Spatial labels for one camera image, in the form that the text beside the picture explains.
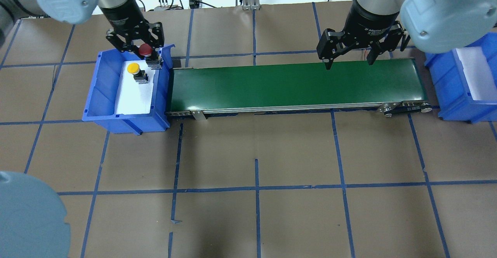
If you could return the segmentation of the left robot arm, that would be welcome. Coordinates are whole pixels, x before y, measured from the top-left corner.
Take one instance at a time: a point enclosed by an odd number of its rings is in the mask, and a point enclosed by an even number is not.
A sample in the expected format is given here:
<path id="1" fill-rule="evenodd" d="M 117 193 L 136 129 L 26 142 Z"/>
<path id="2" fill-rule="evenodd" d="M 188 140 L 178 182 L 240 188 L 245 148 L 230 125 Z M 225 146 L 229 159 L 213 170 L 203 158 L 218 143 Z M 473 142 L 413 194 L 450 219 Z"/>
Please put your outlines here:
<path id="1" fill-rule="evenodd" d="M 156 56 L 164 46 L 163 25 L 144 18 L 135 0 L 1 0 L 1 44 L 16 21 L 47 15 L 82 24 L 98 7 L 112 26 L 108 41 L 120 52 L 147 58 L 142 40 Z M 1 172 L 1 257 L 66 258 L 71 243 L 67 210 L 60 196 L 43 181 L 25 173 Z"/>

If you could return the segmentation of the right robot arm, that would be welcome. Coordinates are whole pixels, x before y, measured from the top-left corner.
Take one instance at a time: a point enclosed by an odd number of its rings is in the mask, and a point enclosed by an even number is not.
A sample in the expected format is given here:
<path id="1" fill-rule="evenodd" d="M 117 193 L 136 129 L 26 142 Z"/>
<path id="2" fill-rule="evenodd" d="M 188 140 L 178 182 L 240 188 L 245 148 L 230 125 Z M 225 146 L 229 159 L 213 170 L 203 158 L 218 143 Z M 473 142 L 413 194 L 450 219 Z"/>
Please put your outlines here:
<path id="1" fill-rule="evenodd" d="M 326 69 L 356 49 L 370 49 L 369 65 L 409 42 L 423 52 L 446 53 L 495 28 L 496 6 L 497 0 L 353 0 L 343 29 L 325 29 L 316 52 Z"/>

